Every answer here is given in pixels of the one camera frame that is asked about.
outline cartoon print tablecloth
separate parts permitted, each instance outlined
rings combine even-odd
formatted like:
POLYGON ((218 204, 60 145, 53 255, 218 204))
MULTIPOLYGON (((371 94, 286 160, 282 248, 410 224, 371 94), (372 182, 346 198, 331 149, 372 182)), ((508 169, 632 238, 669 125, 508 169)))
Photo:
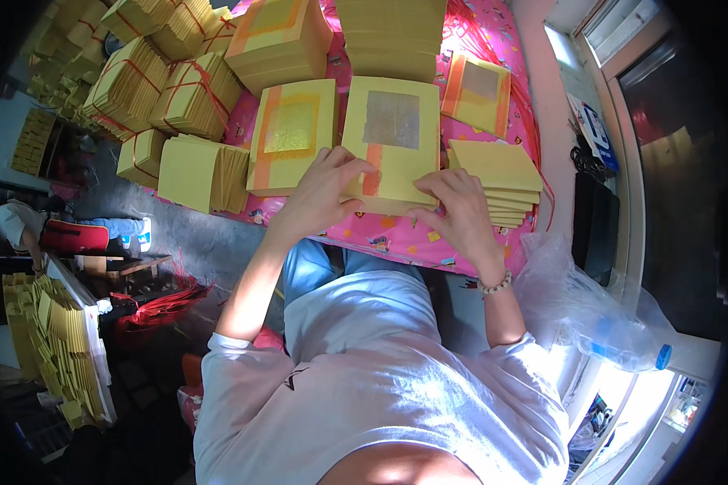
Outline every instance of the cartoon print tablecloth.
MULTIPOLYGON (((233 9, 233 15, 237 16, 244 13, 250 3, 248 0, 243 1, 233 9)), ((515 32, 512 14, 503 0, 465 0, 465 3, 472 9, 475 20, 486 33, 486 38, 499 56, 500 61, 527 88, 528 78, 525 72, 520 41, 518 34, 515 32)), ((327 2, 321 0, 321 6, 328 13, 333 12, 331 8, 333 5, 334 0, 328 0, 327 2)), ((326 77, 337 80, 338 92, 341 95, 339 116, 341 139, 342 128, 345 124, 345 111, 348 105, 347 93, 351 83, 351 68, 343 49, 345 41, 339 20, 334 14, 327 15, 327 20, 332 30, 334 30, 334 39, 328 55, 329 64, 326 77)), ((438 56, 437 61, 435 84, 440 88, 440 99, 444 96, 447 85, 450 55, 455 50, 462 50, 458 45, 458 37, 450 36, 442 43, 442 55, 438 56)), ((248 91, 243 91, 231 113, 229 129, 224 133, 224 143, 250 148, 257 110, 258 100, 248 91)), ((447 140, 450 139, 476 141, 495 141, 497 139, 494 135, 477 131, 469 125, 447 116, 442 116, 440 127, 444 147, 447 146, 447 140)), ((518 113, 512 99, 509 108, 507 142, 522 143, 526 152, 531 155, 520 113, 518 113)), ((146 189, 146 191, 156 196, 154 190, 146 189)), ((282 207, 285 200, 285 197, 256 197, 250 195, 246 209, 242 213, 214 212, 214 214, 250 224, 267 225, 271 216, 282 207)), ((520 236, 530 231, 532 217, 532 213, 528 212, 524 224, 517 229, 492 228, 495 231, 496 239, 505 248, 505 264, 514 274, 517 274, 525 264, 525 256, 520 247, 520 236)), ((439 234, 425 224, 408 217, 356 213, 312 238, 326 244, 347 247, 393 261, 429 268, 440 268, 470 276, 476 275, 472 265, 459 256, 447 241, 440 238, 439 234)))

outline plastic bag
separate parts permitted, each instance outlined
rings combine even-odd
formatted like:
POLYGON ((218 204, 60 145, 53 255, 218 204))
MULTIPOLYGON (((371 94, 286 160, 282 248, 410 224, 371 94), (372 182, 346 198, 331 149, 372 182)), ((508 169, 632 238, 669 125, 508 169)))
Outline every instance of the plastic bag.
POLYGON ((528 261, 512 286, 538 344, 571 343, 632 373, 666 367, 676 333, 650 293, 628 285, 621 304, 574 265, 563 234, 525 234, 521 242, 528 261))

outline white shirt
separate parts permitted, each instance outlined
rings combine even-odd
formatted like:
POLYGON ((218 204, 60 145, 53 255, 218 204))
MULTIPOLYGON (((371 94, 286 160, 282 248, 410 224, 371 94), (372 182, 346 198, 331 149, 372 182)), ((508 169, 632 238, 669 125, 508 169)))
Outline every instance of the white shirt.
POLYGON ((19 200, 9 199, 8 203, 0 206, 0 233, 14 249, 27 251, 21 243, 21 233, 27 227, 36 238, 40 238, 46 218, 47 213, 38 212, 19 200))
POLYGON ((409 441, 482 483, 563 483, 568 420, 521 342, 473 358, 439 342, 426 287, 400 272, 338 278, 286 307, 287 347, 214 334, 194 436, 197 483, 317 483, 349 453, 409 441))

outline man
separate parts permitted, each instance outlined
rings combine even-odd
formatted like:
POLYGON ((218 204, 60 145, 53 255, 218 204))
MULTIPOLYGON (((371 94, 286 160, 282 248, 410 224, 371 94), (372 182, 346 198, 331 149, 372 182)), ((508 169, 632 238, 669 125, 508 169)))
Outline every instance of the man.
MULTIPOLYGON (((38 211, 18 199, 9 199, 0 204, 0 253, 7 242, 11 249, 17 252, 28 252, 32 257, 32 270, 37 276, 43 274, 43 249, 40 240, 49 213, 38 211)), ((121 238, 122 247, 129 249, 129 238, 137 236, 140 252, 146 252, 151 247, 151 218, 136 219, 105 219, 74 220, 68 214, 63 215, 65 222, 82 224, 84 226, 103 226, 108 229, 108 238, 121 238)))
POLYGON ((203 359, 198 483, 562 483, 567 415, 542 377, 546 353, 502 285, 508 273, 480 180, 428 174, 415 186, 447 215, 409 214, 490 289, 491 350, 472 358, 441 345, 414 267, 346 251, 335 278, 320 246, 303 240, 364 209, 339 195, 374 171, 342 147, 324 148, 269 221, 203 359), (251 344, 281 267, 291 357, 251 344))

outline shoe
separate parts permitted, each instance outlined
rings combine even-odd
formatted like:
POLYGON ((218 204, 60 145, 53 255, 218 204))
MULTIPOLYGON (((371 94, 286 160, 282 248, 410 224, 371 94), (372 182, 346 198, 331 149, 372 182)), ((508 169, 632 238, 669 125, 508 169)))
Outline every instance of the shoe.
POLYGON ((141 232, 140 235, 137 237, 137 242, 140 243, 141 253, 145 253, 146 251, 151 249, 151 218, 144 217, 143 221, 145 222, 145 225, 143 226, 143 232, 141 232))

